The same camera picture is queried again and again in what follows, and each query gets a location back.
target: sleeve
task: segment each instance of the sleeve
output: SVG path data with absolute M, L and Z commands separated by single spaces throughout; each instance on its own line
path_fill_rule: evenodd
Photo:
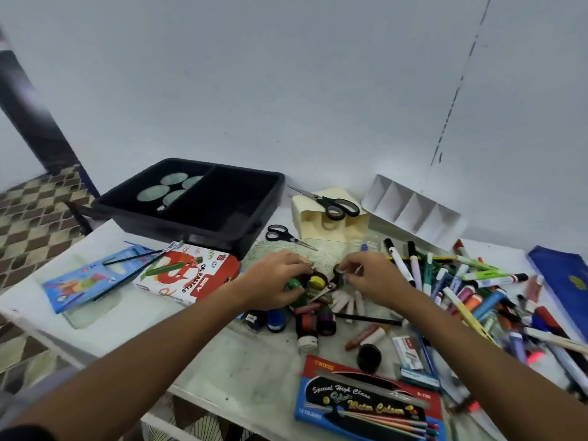
M 56 439 L 43 427 L 15 426 L 2 430 L 0 441 L 56 441 Z

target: right hand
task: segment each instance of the right hand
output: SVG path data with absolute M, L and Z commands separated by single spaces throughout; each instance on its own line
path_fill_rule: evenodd
M 401 314 L 416 289 L 405 280 L 396 265 L 382 252 L 351 253 L 339 264 L 346 271 L 345 280 L 374 302 Z

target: blue book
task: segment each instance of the blue book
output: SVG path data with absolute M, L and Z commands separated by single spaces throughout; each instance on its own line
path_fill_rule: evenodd
M 104 266 L 103 263 L 151 252 L 151 249 L 135 244 L 115 254 L 82 266 L 43 283 L 43 289 L 59 314 L 74 306 L 96 300 L 121 282 L 138 273 L 158 254 L 146 255 L 126 262 Z
M 588 266 L 578 254 L 535 246 L 529 259 L 545 277 L 548 288 L 588 340 Z

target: white organizer tray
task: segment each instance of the white organizer tray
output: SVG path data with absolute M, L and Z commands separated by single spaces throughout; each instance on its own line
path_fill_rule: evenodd
M 445 251 L 452 249 L 467 226 L 460 213 L 382 175 L 376 175 L 362 206 Z

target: left hand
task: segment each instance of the left hand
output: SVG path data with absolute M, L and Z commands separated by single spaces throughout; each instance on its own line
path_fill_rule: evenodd
M 304 292 L 302 288 L 285 292 L 286 283 L 297 275 L 311 274 L 311 266 L 310 260 L 285 249 L 266 255 L 230 284 L 245 311 L 282 308 Z

